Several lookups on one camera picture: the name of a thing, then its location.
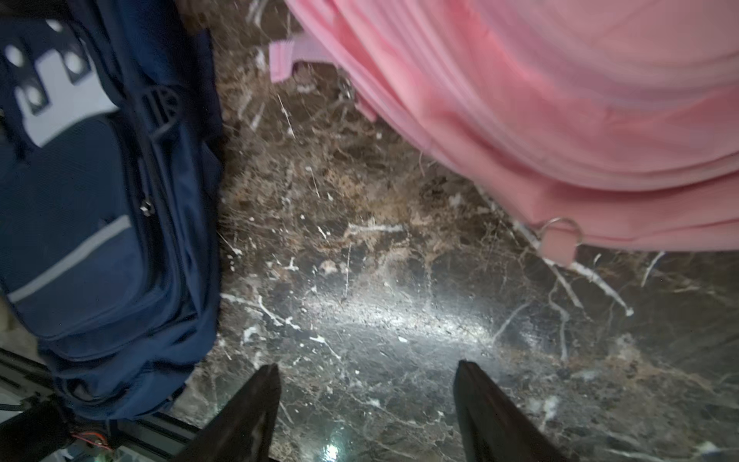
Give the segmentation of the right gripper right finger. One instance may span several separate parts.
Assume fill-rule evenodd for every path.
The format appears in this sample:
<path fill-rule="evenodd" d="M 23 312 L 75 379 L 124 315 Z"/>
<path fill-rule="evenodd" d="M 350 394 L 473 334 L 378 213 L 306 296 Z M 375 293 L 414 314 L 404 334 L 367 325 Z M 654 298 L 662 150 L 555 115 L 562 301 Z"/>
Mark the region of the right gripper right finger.
<path fill-rule="evenodd" d="M 458 363 L 453 397 L 468 461 L 567 461 L 479 365 Z"/>

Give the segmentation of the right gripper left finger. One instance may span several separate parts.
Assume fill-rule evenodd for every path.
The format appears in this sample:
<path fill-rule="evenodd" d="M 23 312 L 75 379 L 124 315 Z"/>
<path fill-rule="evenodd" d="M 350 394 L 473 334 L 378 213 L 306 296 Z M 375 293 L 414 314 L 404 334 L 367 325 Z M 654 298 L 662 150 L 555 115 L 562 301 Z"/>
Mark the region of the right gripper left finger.
<path fill-rule="evenodd" d="M 269 462 L 280 396 L 279 367 L 261 367 L 173 460 Z"/>

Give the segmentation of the pink backpack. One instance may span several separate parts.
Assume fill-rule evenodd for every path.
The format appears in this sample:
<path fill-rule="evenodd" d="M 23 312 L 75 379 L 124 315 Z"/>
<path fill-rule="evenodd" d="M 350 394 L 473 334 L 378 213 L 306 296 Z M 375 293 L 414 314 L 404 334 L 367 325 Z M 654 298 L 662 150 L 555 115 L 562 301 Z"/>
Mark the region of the pink backpack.
<path fill-rule="evenodd" d="M 734 1 L 293 1 L 269 48 L 484 187 L 561 265 L 578 246 L 738 246 Z"/>

